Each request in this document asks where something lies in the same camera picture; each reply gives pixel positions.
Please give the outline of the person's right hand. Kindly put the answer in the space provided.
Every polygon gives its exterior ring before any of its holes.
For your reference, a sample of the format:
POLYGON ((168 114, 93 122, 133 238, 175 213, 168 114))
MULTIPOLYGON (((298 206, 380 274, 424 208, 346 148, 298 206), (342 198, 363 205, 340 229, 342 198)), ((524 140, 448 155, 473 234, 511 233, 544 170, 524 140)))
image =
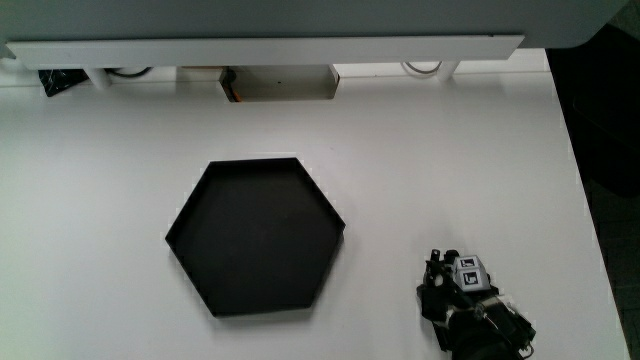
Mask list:
POLYGON ((433 249, 416 289, 421 316, 452 360, 525 360, 536 330, 491 282, 476 255, 433 249))

